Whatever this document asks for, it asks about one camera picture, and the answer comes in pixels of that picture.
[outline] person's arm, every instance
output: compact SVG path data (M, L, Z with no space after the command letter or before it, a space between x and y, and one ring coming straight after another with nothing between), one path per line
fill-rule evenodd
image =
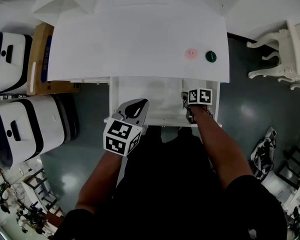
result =
M95 214L98 209L110 200L117 186L122 156L106 151L83 185L76 209L85 209Z
M243 175L253 175L239 145L216 123L202 106L190 109L198 125L206 152L216 170L222 188Z

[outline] pink button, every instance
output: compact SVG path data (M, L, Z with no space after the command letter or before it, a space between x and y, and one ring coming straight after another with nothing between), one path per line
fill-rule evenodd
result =
M196 49L188 49L185 51L185 57L188 59L188 60L194 60L196 57L197 57L198 53L197 53L197 50Z

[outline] white chair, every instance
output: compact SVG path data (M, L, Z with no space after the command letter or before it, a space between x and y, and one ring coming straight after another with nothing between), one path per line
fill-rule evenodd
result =
M256 76L279 77L277 80L295 83L290 86L291 90L300 88L300 24L294 25L288 23L289 29L281 29L279 32L268 33L258 42L247 42L249 48L258 48L270 42L278 42L278 51L272 52L269 56L263 56L263 60L279 57L279 63L276 67L252 71L248 74L250 79Z

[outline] dark green button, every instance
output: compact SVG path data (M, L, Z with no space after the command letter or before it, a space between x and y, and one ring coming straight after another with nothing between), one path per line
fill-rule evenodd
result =
M210 50L205 54L205 58L208 62L213 63L217 60L217 55L212 50Z

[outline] person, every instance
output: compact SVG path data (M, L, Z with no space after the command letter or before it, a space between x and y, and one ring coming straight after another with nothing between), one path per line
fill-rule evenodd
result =
M190 109L202 142L183 127L162 143L161 128L150 126L118 185L123 157L106 151L53 239L286 239L281 205L253 176L239 145L206 106Z

